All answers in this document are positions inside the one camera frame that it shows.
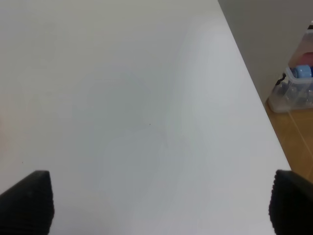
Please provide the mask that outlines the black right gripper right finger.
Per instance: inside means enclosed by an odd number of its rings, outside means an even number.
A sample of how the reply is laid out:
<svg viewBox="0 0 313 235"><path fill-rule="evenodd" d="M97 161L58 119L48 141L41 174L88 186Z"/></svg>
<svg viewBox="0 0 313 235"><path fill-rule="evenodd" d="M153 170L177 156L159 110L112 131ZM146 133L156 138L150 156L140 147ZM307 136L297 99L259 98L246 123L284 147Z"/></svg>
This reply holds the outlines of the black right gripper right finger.
<svg viewBox="0 0 313 235"><path fill-rule="evenodd" d="M269 217L277 235L313 233L313 184L290 170L277 170Z"/></svg>

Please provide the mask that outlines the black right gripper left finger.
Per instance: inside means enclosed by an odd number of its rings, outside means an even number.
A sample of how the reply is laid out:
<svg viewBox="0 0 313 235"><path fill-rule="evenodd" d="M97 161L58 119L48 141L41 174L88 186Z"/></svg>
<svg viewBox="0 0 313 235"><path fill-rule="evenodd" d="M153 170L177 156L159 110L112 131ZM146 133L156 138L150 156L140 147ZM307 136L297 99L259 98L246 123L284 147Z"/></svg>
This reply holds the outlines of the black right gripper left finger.
<svg viewBox="0 0 313 235"><path fill-rule="evenodd" d="M36 170L0 195L2 235L47 235L54 218L50 173Z"/></svg>

